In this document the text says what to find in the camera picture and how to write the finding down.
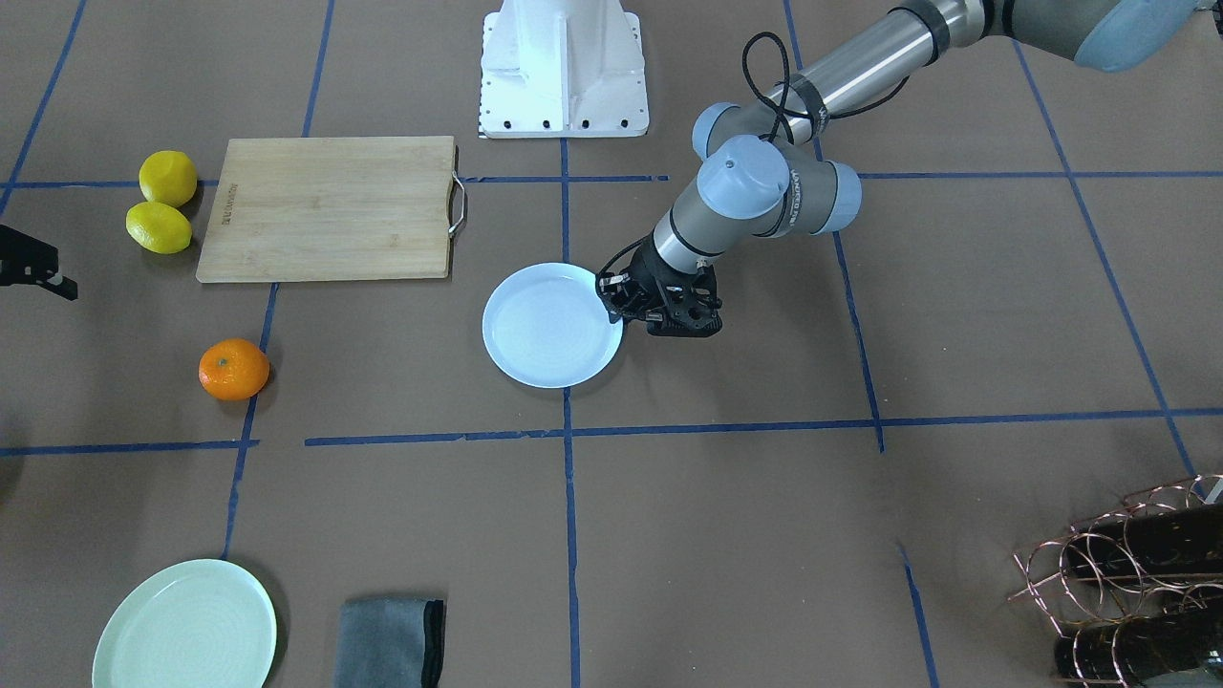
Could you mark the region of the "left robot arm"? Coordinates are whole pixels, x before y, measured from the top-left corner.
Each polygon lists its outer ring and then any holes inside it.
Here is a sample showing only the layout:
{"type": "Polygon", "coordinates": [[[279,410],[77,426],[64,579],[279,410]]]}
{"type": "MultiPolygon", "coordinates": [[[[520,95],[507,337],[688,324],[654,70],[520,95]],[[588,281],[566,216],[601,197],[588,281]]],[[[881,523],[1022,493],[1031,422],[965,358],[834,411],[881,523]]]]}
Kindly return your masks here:
{"type": "Polygon", "coordinates": [[[900,1],[811,66],[751,86],[750,104],[717,103],[692,126],[700,169],[656,227],[608,262],[594,290],[607,321],[641,321],[654,336],[707,339],[722,328],[715,262],[746,238],[838,232],[862,203],[859,174],[808,160],[801,148],[834,120],[895,97],[918,70],[987,35],[1099,73],[1161,51],[1205,1],[900,1]]]}

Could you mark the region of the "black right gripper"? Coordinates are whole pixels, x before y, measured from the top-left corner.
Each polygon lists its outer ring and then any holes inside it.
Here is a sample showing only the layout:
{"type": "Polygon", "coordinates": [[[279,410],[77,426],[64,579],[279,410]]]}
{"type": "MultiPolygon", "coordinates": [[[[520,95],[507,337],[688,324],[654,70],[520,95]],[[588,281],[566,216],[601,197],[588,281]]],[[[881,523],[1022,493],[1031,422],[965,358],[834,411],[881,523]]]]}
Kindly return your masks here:
{"type": "Polygon", "coordinates": [[[57,270],[57,248],[1,226],[1,287],[39,286],[61,299],[78,299],[78,284],[57,270]]]}

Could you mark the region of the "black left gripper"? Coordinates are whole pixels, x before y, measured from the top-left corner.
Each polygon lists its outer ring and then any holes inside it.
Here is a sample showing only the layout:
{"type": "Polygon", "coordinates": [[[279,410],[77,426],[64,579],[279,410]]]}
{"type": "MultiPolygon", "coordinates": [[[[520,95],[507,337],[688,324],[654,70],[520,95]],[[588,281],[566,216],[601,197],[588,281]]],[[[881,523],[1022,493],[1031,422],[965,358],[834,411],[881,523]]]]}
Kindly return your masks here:
{"type": "Polygon", "coordinates": [[[715,270],[690,274],[663,260],[649,235],[616,252],[596,274],[609,321],[641,321],[664,339],[709,339],[722,330],[715,270]]]}

